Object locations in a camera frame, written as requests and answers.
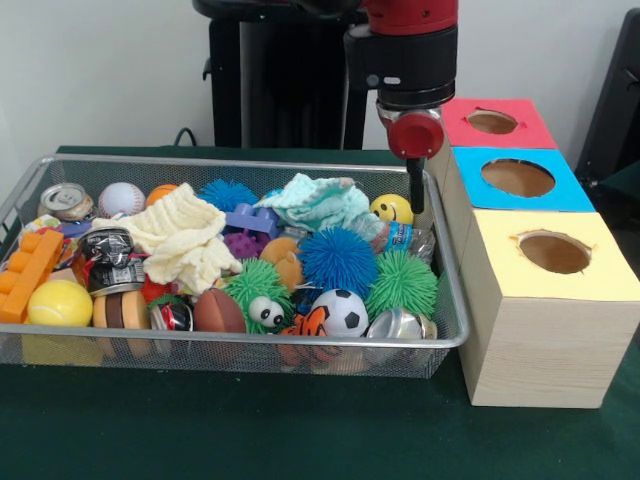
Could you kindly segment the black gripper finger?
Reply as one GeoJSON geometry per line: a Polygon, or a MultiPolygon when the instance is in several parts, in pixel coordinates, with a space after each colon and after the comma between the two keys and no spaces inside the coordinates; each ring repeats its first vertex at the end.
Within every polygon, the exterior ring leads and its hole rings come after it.
{"type": "Polygon", "coordinates": [[[410,205],[414,215],[424,211],[424,158],[408,158],[406,169],[409,175],[410,205]]]}

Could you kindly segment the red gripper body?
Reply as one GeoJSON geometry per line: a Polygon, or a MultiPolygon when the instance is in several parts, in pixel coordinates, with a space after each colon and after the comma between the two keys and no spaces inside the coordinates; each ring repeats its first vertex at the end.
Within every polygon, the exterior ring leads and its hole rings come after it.
{"type": "Polygon", "coordinates": [[[400,159],[432,158],[444,143],[441,120],[427,111],[401,114],[388,123],[388,143],[400,159]]]}

